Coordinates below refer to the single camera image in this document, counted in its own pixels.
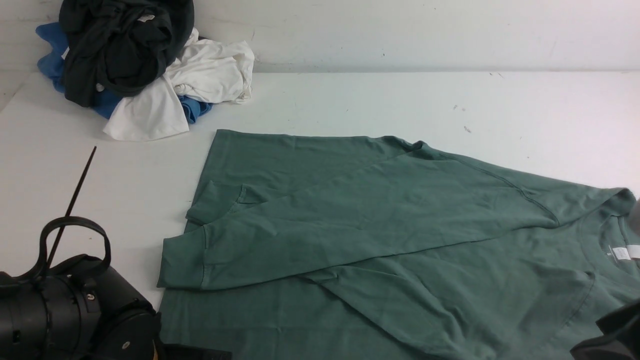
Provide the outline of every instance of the black strap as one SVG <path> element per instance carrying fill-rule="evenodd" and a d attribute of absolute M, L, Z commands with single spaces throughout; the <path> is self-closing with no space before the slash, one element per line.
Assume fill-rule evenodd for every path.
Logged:
<path fill-rule="evenodd" d="M 104 273 L 109 268 L 109 266 L 111 265 L 111 243 L 109 242 L 109 238 L 107 237 L 107 233 L 105 232 L 105 230 L 100 225 L 87 218 L 61 217 L 51 220 L 47 225 L 45 225 L 45 227 L 42 229 L 42 232 L 40 233 L 40 254 L 38 255 L 38 261 L 28 273 L 34 274 L 34 279 L 38 279 L 39 277 L 44 276 L 49 270 L 49 267 L 47 266 L 47 237 L 49 236 L 49 234 L 55 229 L 59 229 L 60 227 L 72 225 L 91 229 L 96 233 L 102 235 L 102 237 L 104 238 L 104 258 L 102 259 L 102 261 L 95 267 L 75 276 L 77 276 L 81 280 L 85 280 L 96 277 Z"/>

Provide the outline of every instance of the seam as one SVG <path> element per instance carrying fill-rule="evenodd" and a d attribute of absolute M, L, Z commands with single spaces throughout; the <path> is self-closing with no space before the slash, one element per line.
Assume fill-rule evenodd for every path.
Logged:
<path fill-rule="evenodd" d="M 581 218 L 579 220 L 579 223 L 578 223 L 578 238 L 584 239 L 584 223 L 587 220 L 587 218 L 590 217 L 592 214 L 593 214 L 593 212 L 588 214 L 586 217 L 583 217 L 583 218 Z M 580 249 L 582 251 L 582 255 L 584 256 L 584 259 L 587 261 L 587 263 L 589 265 L 591 265 L 592 271 L 594 272 L 594 274 L 598 273 L 597 264 L 591 260 L 591 256 L 589 256 L 589 254 L 585 251 L 584 246 L 582 244 L 580 244 Z M 611 266 L 613 266 L 613 268 L 615 268 L 617 272 L 621 272 L 621 273 L 624 273 L 625 275 L 629 275 L 626 271 L 624 271 L 623 269 L 621 269 L 617 265 L 611 264 Z M 622 288 L 627 288 L 628 287 L 628 284 L 625 284 L 624 282 L 618 281 L 618 277 L 614 278 L 613 276 L 607 276 L 606 278 L 607 278 L 608 281 L 611 281 L 614 284 L 617 284 L 617 285 L 621 286 Z"/>
<path fill-rule="evenodd" d="M 311 280 L 311 279 L 310 280 L 313 281 L 314 283 L 318 284 L 318 286 L 324 288 L 326 291 L 329 291 L 331 294 L 333 294 L 338 299 L 340 299 L 340 301 L 343 302 L 344 304 L 346 304 L 348 306 L 351 306 L 351 303 L 349 301 L 345 300 L 340 295 L 338 295 L 338 293 L 336 293 L 330 287 L 327 287 L 325 285 L 326 283 L 331 284 L 334 280 L 337 280 L 338 278 L 339 278 L 339 275 L 336 275 L 335 277 L 332 277 L 331 279 L 327 279 L 327 280 L 321 281 L 321 282 L 317 282 L 317 281 L 314 281 L 314 280 Z M 372 322 L 373 326 L 375 326 L 377 329 L 387 333 L 390 337 L 392 337 L 398 343 L 402 344 L 403 346 L 406 346 L 407 348 L 411 349 L 413 352 L 419 352 L 421 354 L 420 358 L 424 358 L 425 360 L 458 360 L 458 359 L 451 359 L 449 357 L 444 357 L 444 356 L 440 356 L 440 355 L 434 354 L 435 352 L 438 351 L 439 348 L 447 349 L 447 347 L 439 347 L 439 348 L 435 347 L 435 346 L 434 347 L 428 347 L 428 346 L 425 346 L 425 345 L 413 344 L 413 343 L 411 343 L 411 341 L 407 341 L 406 339 L 405 340 L 404 339 L 400 339 L 395 334 L 393 334 L 392 332 L 389 332 L 385 327 L 381 326 L 378 323 L 374 323 L 373 320 L 369 316 L 367 316 L 365 313 L 361 312 L 360 310 L 358 310 L 355 307 L 352 307 L 352 309 L 355 310 L 362 318 L 365 318 L 366 320 Z"/>
<path fill-rule="evenodd" d="M 227 210 L 227 212 L 224 214 L 224 216 L 227 216 L 227 215 L 233 213 L 234 209 L 240 203 L 240 201 L 242 201 L 244 199 L 245 195 L 246 195 L 246 187 L 244 186 L 244 184 L 241 184 L 240 185 L 240 194 L 238 194 L 238 197 L 235 199 L 234 203 L 231 204 L 231 206 L 229 206 L 229 210 Z"/>
<path fill-rule="evenodd" d="M 569 326 L 571 324 L 571 322 L 573 321 L 573 319 L 582 311 L 582 309 L 584 308 L 584 304 L 586 304 L 587 300 L 591 297 L 591 294 L 593 292 L 593 288 L 595 287 L 595 284 L 596 284 L 596 277 L 595 277 L 595 274 L 593 274 L 593 279 L 591 280 L 591 286 L 589 287 L 589 290 L 584 295 L 582 300 L 579 302 L 580 305 L 578 306 L 578 308 L 573 312 L 573 314 L 571 314 L 571 316 L 569 316 L 569 318 L 564 322 L 564 324 L 560 327 L 560 329 L 558 329 L 558 331 L 553 336 L 551 336 L 544 343 L 540 343 L 538 346 L 536 346 L 533 349 L 531 349 L 532 352 L 540 351 L 540 348 L 542 346 L 547 345 L 551 341 L 554 341 L 554 340 L 558 339 L 558 336 L 560 335 L 560 332 L 562 330 L 564 330 L 567 326 Z"/>
<path fill-rule="evenodd" d="M 516 189 L 516 190 L 518 190 L 518 193 L 520 193 L 520 196 L 522 196 L 522 197 L 523 197 L 524 199 L 526 199 L 527 201 L 529 201 L 529 202 L 531 202 L 531 203 L 535 204 L 537 207 L 539 207 L 540 209 L 542 209 L 543 211 L 545 211 L 547 214 L 551 215 L 551 217 L 553 218 L 553 220 L 556 222 L 556 226 L 560 226 L 560 220 L 558 220 L 558 217 L 556 216 L 556 214 L 554 214 L 554 213 L 553 213 L 553 211 L 549 210 L 546 206 L 544 206 L 543 204 L 540 204 L 538 201 L 536 201 L 536 200 L 535 200 L 535 199 L 533 199 L 532 197 L 529 197 L 529 196 L 524 192 L 524 190 L 522 190 L 520 187 L 518 187 L 517 185 L 515 185 L 515 184 L 514 184 L 514 183 L 512 183 L 511 181 L 509 181 L 509 180 L 505 179 L 504 177 L 502 177 L 502 176 L 500 176 L 500 175 L 494 174 L 493 172 L 490 172 L 489 170 L 486 170 L 486 169 L 483 169 L 483 168 L 477 167 L 477 166 L 475 166 L 475 165 L 471 165 L 470 163 L 467 163 L 466 161 L 461 160 L 461 159 L 458 159 L 458 158 L 456 158 L 456 157 L 454 157 L 454 156 L 451 156 L 451 155 L 449 155 L 449 154 L 446 154 L 446 153 L 443 153 L 443 152 L 440 152 L 440 151 L 438 151 L 438 153 L 439 153 L 440 155 L 442 155 L 443 157 L 445 157 L 445 158 L 448 158 L 448 159 L 450 159 L 450 160 L 457 161 L 457 162 L 461 163 L 462 165 L 466 165 L 466 166 L 468 166 L 468 167 L 470 167 L 470 168 L 473 168 L 474 170 L 480 171 L 480 172 L 482 172 L 482 173 L 483 173 L 483 174 L 485 174 L 485 175 L 492 176 L 492 177 L 494 177 L 494 178 L 496 178 L 496 179 L 498 179 L 498 180 L 502 181 L 503 183 L 505 183 L 505 184 L 509 185 L 510 187 L 512 187 L 512 188 L 514 188 L 514 189 Z"/>
<path fill-rule="evenodd" d="M 191 205 L 192 206 L 193 206 L 193 204 L 198 202 L 198 199 L 200 199 L 200 196 L 202 195 L 202 191 L 206 187 L 206 183 L 203 183 L 202 179 L 204 177 L 204 170 L 207 168 L 207 165 L 209 164 L 210 159 L 212 159 L 212 157 L 214 156 L 214 154 L 213 154 L 214 150 L 216 150 L 215 152 L 217 152 L 217 149 L 214 149 L 214 146 L 217 147 L 219 143 L 226 141 L 225 139 L 221 139 L 224 136 L 223 134 L 226 133 L 226 132 L 229 132 L 229 130 L 225 130 L 225 129 L 217 130 L 215 135 L 213 136 L 213 140 L 211 140 L 211 146 L 209 146 L 209 152 L 207 153 L 207 157 L 204 160 L 204 164 L 202 165 L 202 171 L 200 173 L 200 177 L 198 178 L 198 182 L 196 183 L 196 191 L 193 194 L 193 198 L 191 199 Z M 222 159 L 223 161 L 225 161 L 225 159 L 226 159 L 225 155 L 227 153 L 227 148 L 226 147 L 223 148 L 222 153 L 223 154 L 221 156 L 217 156 L 216 159 Z M 220 166 L 218 166 L 217 162 L 212 164 L 212 170 L 213 171 L 217 172 L 219 167 Z M 189 227 L 189 221 L 187 221 L 187 223 L 184 225 L 183 233 L 186 232 L 188 227 Z"/>
<path fill-rule="evenodd" d="M 209 272 L 207 269 L 211 267 L 211 265 L 207 265 L 206 262 L 207 249 L 209 248 L 209 234 L 207 233 L 206 226 L 202 227 L 202 232 L 204 233 L 204 243 L 202 244 L 202 280 L 200 281 L 200 290 L 204 289 L 205 282 L 209 280 L 207 275 Z"/>

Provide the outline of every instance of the black equipment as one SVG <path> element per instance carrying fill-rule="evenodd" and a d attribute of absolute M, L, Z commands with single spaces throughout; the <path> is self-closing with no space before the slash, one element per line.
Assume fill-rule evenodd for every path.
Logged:
<path fill-rule="evenodd" d="M 226 360 L 231 353 L 164 345 L 161 315 L 116 270 L 100 225 L 70 216 L 95 147 L 64 217 L 40 235 L 40 255 L 31 270 L 0 272 L 0 360 Z M 74 256 L 51 268 L 66 226 L 94 230 L 104 239 L 104 258 Z M 58 229 L 47 258 L 47 237 Z"/>

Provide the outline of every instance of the black fabric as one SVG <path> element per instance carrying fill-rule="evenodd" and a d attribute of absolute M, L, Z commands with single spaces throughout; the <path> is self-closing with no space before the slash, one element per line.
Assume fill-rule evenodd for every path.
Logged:
<path fill-rule="evenodd" d="M 93 104 L 96 84 L 138 95 L 164 74 L 193 29 L 193 0 L 64 0 L 65 97 Z"/>
<path fill-rule="evenodd" d="M 158 360 L 232 360 L 233 355 L 227 351 L 205 348 L 187 347 L 176 344 L 164 344 L 160 338 L 154 340 Z"/>
<path fill-rule="evenodd" d="M 640 359 L 640 300 L 605 315 L 596 323 L 604 335 L 576 345 L 571 350 L 575 360 Z"/>

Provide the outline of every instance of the ribbed cuff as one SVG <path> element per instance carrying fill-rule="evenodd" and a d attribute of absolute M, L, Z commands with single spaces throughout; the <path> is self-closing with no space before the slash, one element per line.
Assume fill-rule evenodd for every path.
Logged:
<path fill-rule="evenodd" d="M 204 225 L 224 217 L 242 196 L 242 185 L 215 184 L 209 181 L 198 201 L 187 211 L 187 220 Z"/>
<path fill-rule="evenodd" d="M 164 239 L 158 288 L 200 289 L 204 276 L 203 228 Z"/>

